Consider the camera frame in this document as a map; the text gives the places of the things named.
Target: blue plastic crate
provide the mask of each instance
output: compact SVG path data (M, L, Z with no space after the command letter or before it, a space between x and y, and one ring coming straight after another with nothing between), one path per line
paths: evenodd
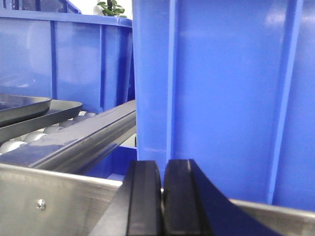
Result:
M119 146L85 175L99 178L109 178L112 175L124 176L127 173L129 162L135 160L137 160L137 148Z
M131 20L0 11L0 92L101 112L134 98Z
M138 158L315 210L315 1L134 0Z
M0 0L1 8L81 14L81 11L68 0Z

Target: gray tray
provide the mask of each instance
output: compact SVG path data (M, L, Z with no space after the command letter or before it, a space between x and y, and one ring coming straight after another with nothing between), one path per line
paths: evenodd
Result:
M0 127L41 116L48 112L51 98L0 93Z
M0 127L0 142L76 117L81 108L81 102L52 100L50 109L45 115Z

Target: stainless steel frame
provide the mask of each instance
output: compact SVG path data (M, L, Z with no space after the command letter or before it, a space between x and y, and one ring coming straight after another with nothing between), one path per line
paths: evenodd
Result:
M120 185L0 164L0 236L87 236Z
M315 212L240 200L232 203L284 236L314 236Z

